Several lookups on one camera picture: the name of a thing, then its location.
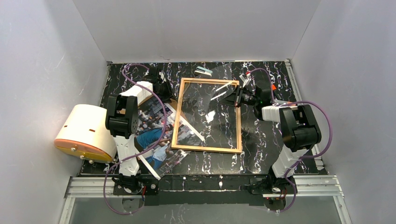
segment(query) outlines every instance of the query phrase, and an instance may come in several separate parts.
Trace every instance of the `wooden picture frame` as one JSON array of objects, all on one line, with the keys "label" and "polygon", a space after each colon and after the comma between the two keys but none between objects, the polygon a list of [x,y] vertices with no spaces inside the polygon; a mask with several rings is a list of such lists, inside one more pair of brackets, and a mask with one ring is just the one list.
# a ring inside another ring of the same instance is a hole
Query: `wooden picture frame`
[{"label": "wooden picture frame", "polygon": [[236,148],[220,148],[220,147],[203,147],[203,146],[187,146],[177,144],[177,135],[180,125],[180,114],[182,112],[183,94],[184,86],[189,83],[197,84],[220,84],[225,85],[230,83],[230,85],[238,86],[239,81],[236,80],[219,80],[219,79],[204,79],[204,78],[182,78],[179,90],[179,97],[177,101],[176,117],[175,117],[175,127],[173,129],[172,143],[173,149],[184,149],[192,151],[206,151],[206,152],[218,152],[218,153],[241,153],[242,152],[242,132],[240,127],[240,108],[235,108],[236,113]]}]

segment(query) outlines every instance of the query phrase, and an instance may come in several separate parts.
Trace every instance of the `printed photo of people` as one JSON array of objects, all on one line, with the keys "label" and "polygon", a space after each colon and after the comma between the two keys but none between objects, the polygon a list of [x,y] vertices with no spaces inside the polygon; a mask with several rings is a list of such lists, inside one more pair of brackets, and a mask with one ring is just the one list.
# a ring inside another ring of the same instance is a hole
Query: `printed photo of people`
[{"label": "printed photo of people", "polygon": [[[176,111],[169,104],[165,104],[165,110],[167,113],[165,135],[155,148],[143,155],[160,177],[169,172],[190,153],[189,151],[171,149]],[[161,105],[154,97],[139,106],[138,114],[139,125],[135,133],[134,144],[137,150],[141,152],[154,144],[161,136],[164,115]],[[196,131],[191,130],[182,122],[180,122],[178,133],[178,144],[198,146],[202,142],[202,137],[198,137]]]}]

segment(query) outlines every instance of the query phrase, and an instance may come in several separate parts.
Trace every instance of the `person in blue shirt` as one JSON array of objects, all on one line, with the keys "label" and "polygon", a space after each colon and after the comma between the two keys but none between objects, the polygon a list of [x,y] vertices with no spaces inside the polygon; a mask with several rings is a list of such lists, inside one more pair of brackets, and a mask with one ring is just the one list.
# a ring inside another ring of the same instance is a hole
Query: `person in blue shirt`
[{"label": "person in blue shirt", "polygon": [[[173,126],[172,125],[167,125],[165,132],[170,132],[173,130]],[[145,148],[147,148],[147,146],[151,145],[151,143],[157,141],[162,133],[162,127],[159,128],[151,128],[148,130],[144,130],[142,132],[140,132],[140,134],[138,136],[135,136],[134,139],[134,144],[136,149],[139,152],[142,152]],[[166,141],[169,141],[169,139],[162,139],[158,144],[160,146],[164,146]]]},{"label": "person in blue shirt", "polygon": [[166,158],[169,158],[171,156],[173,156],[173,152],[170,149],[170,143],[168,143],[167,145],[162,146],[161,148],[157,149],[154,152],[154,155],[147,157],[146,161],[148,163],[151,163],[152,161],[154,161],[153,169],[159,169],[161,167],[161,164],[163,163],[163,161]]}]

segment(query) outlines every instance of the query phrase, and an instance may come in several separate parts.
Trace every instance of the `tabletop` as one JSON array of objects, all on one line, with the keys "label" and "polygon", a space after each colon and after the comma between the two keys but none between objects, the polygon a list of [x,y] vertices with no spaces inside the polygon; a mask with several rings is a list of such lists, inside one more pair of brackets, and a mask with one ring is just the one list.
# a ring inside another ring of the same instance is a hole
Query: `tabletop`
[{"label": "tabletop", "polygon": [[[241,80],[239,76],[255,68],[264,68],[277,87],[282,100],[295,102],[296,98],[284,62],[186,62],[186,63],[143,63],[147,67],[159,67],[167,76],[176,98],[179,95],[181,78],[194,77],[196,67],[212,70],[221,79]],[[100,106],[106,108],[110,94],[119,94],[132,87],[122,75],[121,70],[127,64],[109,65],[109,74],[103,90]],[[139,79],[147,73],[143,67],[130,68],[127,74],[132,79]],[[258,70],[252,73],[252,81],[247,86],[254,90],[255,85],[270,85],[267,74]],[[266,174],[277,160],[282,149],[282,133],[278,123],[260,121],[251,106],[242,105],[241,133],[242,153],[191,152],[168,175],[232,175],[232,174]],[[80,175],[104,175],[112,164],[84,161]],[[304,159],[296,168],[296,174],[317,174],[315,161]]]}]

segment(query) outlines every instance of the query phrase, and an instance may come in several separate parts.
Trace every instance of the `white wall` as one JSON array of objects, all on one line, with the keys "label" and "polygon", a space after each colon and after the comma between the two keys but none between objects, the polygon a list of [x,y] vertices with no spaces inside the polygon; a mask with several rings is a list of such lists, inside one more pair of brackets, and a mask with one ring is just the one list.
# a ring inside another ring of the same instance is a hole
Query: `white wall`
[{"label": "white wall", "polygon": [[319,0],[74,0],[107,61],[292,58]]},{"label": "white wall", "polygon": [[81,160],[53,140],[99,104],[106,61],[72,0],[0,2],[0,223],[57,223]]},{"label": "white wall", "polygon": [[353,223],[396,220],[395,58],[395,1],[323,0],[292,60],[303,98],[332,119],[324,160]]}]

